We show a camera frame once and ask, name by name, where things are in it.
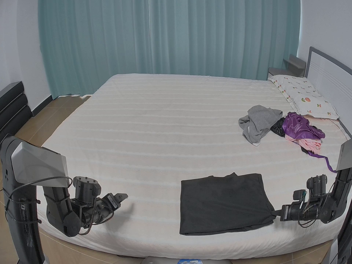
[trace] gray garment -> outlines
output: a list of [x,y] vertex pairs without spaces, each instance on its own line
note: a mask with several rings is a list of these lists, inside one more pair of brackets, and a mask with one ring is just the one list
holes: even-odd
[[278,109],[266,108],[256,105],[248,110],[248,115],[238,120],[238,125],[243,129],[243,135],[247,140],[259,145],[263,138],[273,126],[282,117],[282,111]]

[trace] floor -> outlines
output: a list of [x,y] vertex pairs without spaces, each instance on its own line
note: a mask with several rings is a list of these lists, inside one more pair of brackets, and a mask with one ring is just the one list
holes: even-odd
[[[17,137],[34,145],[41,146],[55,129],[89,96],[60,97],[48,104],[35,117],[31,118],[16,134]],[[139,264],[142,259],[122,258],[113,254],[95,251],[74,245],[40,230],[44,253],[50,264]],[[318,264],[330,247],[331,241],[307,249],[279,256],[231,260],[233,264]],[[0,263],[16,264],[17,254],[5,220],[3,206],[0,206]]]

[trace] pillow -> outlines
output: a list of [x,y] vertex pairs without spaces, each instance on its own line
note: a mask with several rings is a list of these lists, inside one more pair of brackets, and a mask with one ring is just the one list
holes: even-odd
[[307,78],[273,75],[268,80],[279,88],[297,114],[308,114],[316,118],[339,118],[335,108],[316,91]]

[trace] white wall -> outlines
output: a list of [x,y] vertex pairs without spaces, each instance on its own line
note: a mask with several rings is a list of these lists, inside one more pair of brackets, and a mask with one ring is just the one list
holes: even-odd
[[297,57],[307,61],[310,46],[352,68],[352,0],[301,0]]
[[39,44],[38,0],[0,0],[0,90],[22,81],[31,110],[51,95]]

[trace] fitted sheet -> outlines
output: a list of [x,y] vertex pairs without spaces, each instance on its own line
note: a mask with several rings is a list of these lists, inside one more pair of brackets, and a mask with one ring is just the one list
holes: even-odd
[[[309,228],[280,222],[248,232],[179,234],[181,180],[209,175],[260,173],[275,209],[292,202],[311,176],[335,174],[324,159],[310,157],[296,144],[269,132],[256,147],[242,135],[238,119],[254,105],[293,111],[269,81],[236,78],[127,74],[111,77],[77,108],[44,143],[66,156],[70,177],[99,181],[102,192],[129,198],[109,222],[86,236],[68,238],[45,217],[41,227],[74,244],[126,256],[237,259],[304,249],[334,238],[345,214]],[[322,129],[321,154],[333,168],[346,134],[337,121],[311,119]],[[74,187],[69,189],[74,196]],[[38,187],[38,198],[44,200]]]

